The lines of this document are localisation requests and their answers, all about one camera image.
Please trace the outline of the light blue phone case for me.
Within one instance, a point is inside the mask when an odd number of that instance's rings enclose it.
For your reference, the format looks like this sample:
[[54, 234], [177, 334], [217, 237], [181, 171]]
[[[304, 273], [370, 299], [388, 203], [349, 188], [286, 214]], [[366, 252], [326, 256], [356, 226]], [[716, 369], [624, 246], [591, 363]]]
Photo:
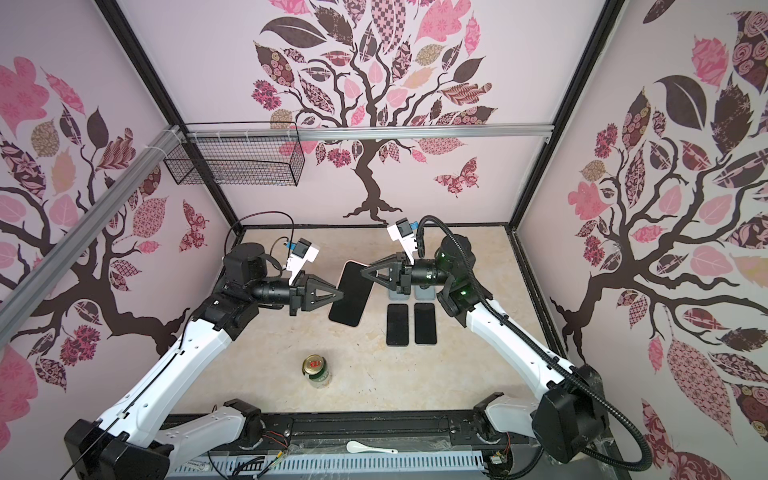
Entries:
[[433, 286], [416, 287], [413, 293], [415, 299], [419, 302], [432, 302], [436, 298], [436, 292]]
[[398, 293], [396, 291], [388, 291], [388, 299], [393, 302], [408, 301], [410, 299], [409, 294]]

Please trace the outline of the black smartphone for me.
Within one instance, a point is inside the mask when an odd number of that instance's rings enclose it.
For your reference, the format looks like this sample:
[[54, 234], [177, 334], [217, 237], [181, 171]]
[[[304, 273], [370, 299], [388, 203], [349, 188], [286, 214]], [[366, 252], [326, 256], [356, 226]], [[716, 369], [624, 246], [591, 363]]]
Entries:
[[387, 306], [386, 345], [404, 347], [409, 344], [409, 310], [407, 304]]
[[414, 340], [419, 345], [436, 345], [436, 311], [432, 303], [414, 305]]
[[337, 286], [343, 298], [332, 304], [328, 314], [331, 322], [349, 327], [359, 325], [373, 288], [373, 281], [362, 275], [364, 268], [366, 265], [355, 261], [345, 263]]

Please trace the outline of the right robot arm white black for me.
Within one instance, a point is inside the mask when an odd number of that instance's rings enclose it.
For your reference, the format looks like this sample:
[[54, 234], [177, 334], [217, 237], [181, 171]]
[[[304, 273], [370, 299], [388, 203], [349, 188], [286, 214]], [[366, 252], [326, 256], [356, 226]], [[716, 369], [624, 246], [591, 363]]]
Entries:
[[575, 366], [546, 348], [513, 321], [474, 277], [475, 256], [463, 235], [445, 237], [431, 259], [414, 254], [416, 240], [403, 240], [407, 252], [392, 254], [362, 269], [363, 278], [398, 294], [437, 287], [436, 298], [456, 319], [509, 363], [532, 392], [530, 401], [505, 394], [488, 399], [480, 415], [497, 433], [533, 438], [545, 453], [568, 463], [585, 452], [608, 426], [604, 406], [570, 384]]

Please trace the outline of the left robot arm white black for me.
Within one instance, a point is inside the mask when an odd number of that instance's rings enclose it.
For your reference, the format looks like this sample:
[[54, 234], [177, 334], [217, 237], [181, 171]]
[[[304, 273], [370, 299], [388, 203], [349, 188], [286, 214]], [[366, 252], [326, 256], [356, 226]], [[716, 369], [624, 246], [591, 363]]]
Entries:
[[227, 253], [222, 277], [180, 338], [97, 420], [79, 420], [66, 432], [71, 472], [80, 479], [164, 479], [221, 445], [259, 444], [265, 431], [261, 411], [239, 399], [176, 427], [163, 424], [200, 374], [262, 309], [287, 308], [294, 316], [342, 299], [342, 291], [331, 283], [303, 271], [317, 254], [306, 240], [290, 248], [285, 263], [259, 243], [242, 243]]

